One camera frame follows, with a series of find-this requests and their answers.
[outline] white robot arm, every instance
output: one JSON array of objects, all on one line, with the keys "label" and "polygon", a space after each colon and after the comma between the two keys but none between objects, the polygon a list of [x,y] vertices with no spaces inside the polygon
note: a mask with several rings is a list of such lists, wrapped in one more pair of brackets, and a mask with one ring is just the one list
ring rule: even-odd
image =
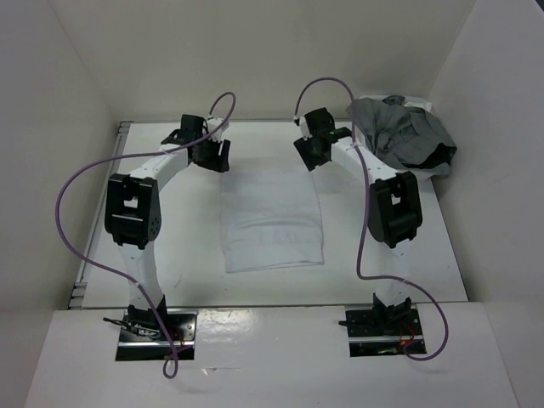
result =
[{"label": "white robot arm", "polygon": [[[222,141],[223,125],[201,144],[189,149],[170,150],[212,132],[221,124],[220,118],[183,115],[181,126],[162,141],[159,156],[151,157],[129,174],[113,174],[108,182],[105,228],[119,245],[126,271],[144,287],[153,305],[166,316],[166,300],[156,274],[155,238],[161,229],[159,192],[180,171],[192,162],[217,172],[229,170],[228,140]],[[132,326],[158,327],[156,318],[141,291],[129,284],[128,320]]]},{"label": "white robot arm", "polygon": [[[349,129],[335,128],[326,108],[313,110],[298,120],[302,138],[294,145],[309,171],[326,162],[335,162],[365,183],[361,162],[354,149]],[[370,178],[371,207],[369,230],[382,242],[380,275],[408,277],[411,241],[422,224],[417,179],[411,172],[400,173],[359,145]],[[387,307],[395,307],[409,297],[407,286],[396,280],[380,280],[377,298]]]}]

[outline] black bracket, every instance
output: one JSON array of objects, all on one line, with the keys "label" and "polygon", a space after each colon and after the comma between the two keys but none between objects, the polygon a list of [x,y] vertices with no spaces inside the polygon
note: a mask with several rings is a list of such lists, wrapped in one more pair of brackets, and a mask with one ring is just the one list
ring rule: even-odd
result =
[{"label": "black bracket", "polygon": [[[179,129],[171,132],[162,142],[162,145],[187,145],[199,139],[207,126],[206,120],[200,116],[183,115]],[[228,172],[229,166],[230,141],[223,140],[205,140],[196,146],[190,147],[189,163],[195,163],[199,167],[204,167],[214,172]]]},{"label": "black bracket", "polygon": [[[393,203],[392,196],[399,202]],[[368,228],[376,241],[395,248],[399,242],[416,237],[423,217],[414,173],[376,180],[370,188],[370,202]]]},{"label": "black bracket", "polygon": [[294,142],[298,154],[311,172],[331,161],[331,146],[339,139],[351,136],[347,127],[336,129],[334,119],[326,108],[312,110],[304,115],[311,138]]},{"label": "black bracket", "polygon": [[[136,199],[136,207],[128,201]],[[144,249],[161,230],[159,188],[153,178],[133,178],[112,174],[105,202],[105,230],[118,245],[131,244]]]}]

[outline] cable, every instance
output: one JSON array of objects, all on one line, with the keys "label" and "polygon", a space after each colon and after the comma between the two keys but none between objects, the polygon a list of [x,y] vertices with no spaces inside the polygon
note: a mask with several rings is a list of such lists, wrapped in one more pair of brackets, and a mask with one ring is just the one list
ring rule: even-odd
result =
[{"label": "cable", "polygon": [[[169,150],[157,151],[157,152],[153,152],[153,153],[133,153],[133,154],[129,154],[129,155],[113,156],[113,157],[108,157],[106,159],[100,159],[100,160],[97,160],[97,161],[93,161],[92,163],[89,163],[87,166],[84,166],[84,167],[80,168],[79,170],[77,170],[70,178],[68,178],[68,180],[64,183],[64,185],[60,189],[60,192],[59,192],[59,195],[57,196],[57,201],[56,201],[55,207],[54,207],[54,220],[55,220],[55,223],[56,223],[56,226],[57,226],[57,231],[59,232],[60,239],[65,244],[65,246],[74,255],[76,255],[81,260],[83,260],[83,261],[85,261],[85,262],[87,262],[87,263],[89,263],[89,264],[91,264],[93,266],[96,266],[97,268],[101,268],[101,269],[107,270],[107,271],[109,271],[109,272],[111,272],[113,274],[122,276],[123,278],[125,278],[128,281],[132,282],[134,285],[136,285],[136,287],[139,289],[139,291],[144,296],[147,303],[150,305],[150,309],[153,312],[153,315],[155,315],[156,320],[159,323],[159,326],[161,327],[162,332],[164,333],[164,336],[167,338],[168,344],[170,345],[170,349],[172,350],[172,353],[171,353],[170,357],[164,362],[164,366],[162,367],[162,374],[164,375],[164,377],[166,377],[168,379],[175,378],[176,375],[178,374],[178,368],[179,368],[178,353],[179,353],[179,351],[176,349],[176,346],[173,343],[172,337],[168,333],[168,329],[167,329],[166,325],[164,324],[164,321],[162,321],[162,318],[159,315],[159,312],[156,310],[156,307],[153,305],[153,302],[151,301],[150,296],[147,294],[145,289],[138,283],[138,281],[136,279],[134,279],[132,276],[130,276],[130,275],[124,273],[124,272],[121,272],[118,269],[112,268],[110,266],[107,266],[107,265],[104,265],[104,264],[99,263],[97,261],[94,261],[91,258],[88,258],[83,253],[79,252],[68,241],[68,238],[66,238],[66,234],[65,234],[64,230],[62,229],[62,224],[60,222],[60,204],[61,204],[62,198],[63,198],[66,190],[70,186],[70,184],[72,184],[72,182],[75,179],[77,179],[82,173],[86,172],[90,168],[96,167],[96,166],[98,166],[100,164],[104,164],[104,163],[107,163],[107,162],[114,162],[114,161],[121,160],[121,159],[132,159],[132,158],[136,158],[136,157],[153,157],[153,156],[166,155],[166,154],[174,153],[174,152],[182,150],[182,149],[187,149],[188,147],[191,147],[191,146],[194,146],[194,145],[198,145],[200,142],[203,142],[204,140],[207,140],[207,139],[211,138],[219,129],[221,129],[229,121],[230,116],[232,115],[232,112],[235,109],[236,95],[234,95],[232,92],[225,92],[225,93],[221,94],[215,100],[215,102],[213,102],[212,109],[210,110],[210,112],[212,112],[213,109],[215,108],[215,106],[218,104],[218,102],[227,95],[232,97],[232,105],[230,106],[230,109],[227,112],[227,115],[224,117],[223,121],[219,124],[219,126],[217,126],[215,129],[213,129],[210,133],[208,133],[208,134],[202,136],[201,138],[199,138],[197,140],[194,140],[194,141],[192,141],[192,142],[190,142],[188,144],[184,144],[182,146],[179,146],[179,147],[176,147],[176,148],[173,148],[173,149],[169,149]],[[173,367],[173,373],[172,374],[167,373],[167,365],[170,362],[170,360],[174,361],[174,367]]]},{"label": "cable", "polygon": [[[332,77],[332,76],[324,76],[322,78],[314,79],[312,82],[310,82],[308,85],[304,87],[300,95],[298,95],[297,105],[295,107],[295,119],[298,118],[298,108],[300,107],[300,102],[302,101],[302,98],[304,96],[304,93],[306,90],[314,85],[317,82],[322,81],[333,81],[337,82],[340,85],[342,85],[346,91],[348,92],[350,103],[354,103],[354,94],[351,92],[351,89],[349,88],[348,84],[341,79]],[[354,149],[357,152],[357,156],[359,157],[360,163],[363,167],[363,174],[365,175],[365,214],[363,217],[363,230],[360,233],[360,241],[359,241],[359,249],[357,251],[357,267],[356,272],[357,276],[362,279],[363,281],[383,281],[383,280],[390,280],[390,281],[398,281],[402,282],[408,286],[415,287],[418,291],[423,293],[431,303],[434,305],[434,307],[438,310],[440,317],[442,318],[442,321],[444,322],[444,340],[442,341],[442,344],[440,344],[440,347],[431,355],[427,355],[425,357],[414,357],[411,354],[408,354],[406,348],[407,346],[404,346],[403,353],[411,360],[414,361],[428,361],[432,360],[435,357],[437,357],[442,351],[444,350],[446,344],[448,343],[448,339],[450,337],[450,326],[448,325],[448,320],[445,317],[444,310],[440,307],[439,303],[436,301],[436,299],[423,287],[419,286],[417,283],[411,282],[410,280],[406,280],[403,278],[400,278],[395,275],[376,275],[376,276],[364,276],[361,272],[361,262],[363,258],[363,248],[365,246],[365,238],[366,238],[366,230],[368,229],[368,218],[369,218],[369,208],[370,208],[370,178],[368,175],[368,168],[366,167],[365,158],[363,157],[363,154],[360,151],[359,146],[357,145],[357,138],[355,137],[355,121],[352,118],[351,119],[351,138],[354,141]]]}]

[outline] white wall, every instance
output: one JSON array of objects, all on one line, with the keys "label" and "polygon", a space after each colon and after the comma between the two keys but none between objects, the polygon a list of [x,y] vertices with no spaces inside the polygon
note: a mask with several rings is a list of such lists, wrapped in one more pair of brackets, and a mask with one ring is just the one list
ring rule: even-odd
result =
[{"label": "white wall", "polygon": [[[116,123],[46,0],[0,2],[0,55],[0,399],[16,408],[76,278],[78,262],[54,228],[57,192],[82,164],[111,153]],[[83,178],[65,202],[79,247],[104,176],[103,168]]]},{"label": "white wall", "polygon": [[[310,80],[337,76],[358,93],[423,96],[474,0],[51,0],[117,119],[207,112],[239,96],[240,118],[288,118]],[[335,85],[307,109],[336,113]]]},{"label": "white wall", "polygon": [[440,206],[522,408],[544,400],[543,73],[535,0],[478,0],[430,93],[459,147]]}]

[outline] metal base plate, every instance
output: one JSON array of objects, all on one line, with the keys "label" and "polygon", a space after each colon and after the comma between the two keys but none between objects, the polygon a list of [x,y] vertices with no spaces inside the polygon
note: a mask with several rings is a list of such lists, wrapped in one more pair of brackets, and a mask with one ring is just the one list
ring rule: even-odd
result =
[{"label": "metal base plate", "polygon": [[350,357],[402,355],[405,342],[410,354],[427,353],[417,309],[386,329],[377,325],[371,307],[346,309],[346,323]]},{"label": "metal base plate", "polygon": [[[179,359],[193,360],[195,358],[196,312],[169,309],[166,323],[172,328],[170,335],[173,337],[174,344],[177,347],[189,346],[178,353]],[[139,336],[122,328],[119,333],[116,361],[164,360],[170,352],[170,345],[166,338],[153,339]]]}]

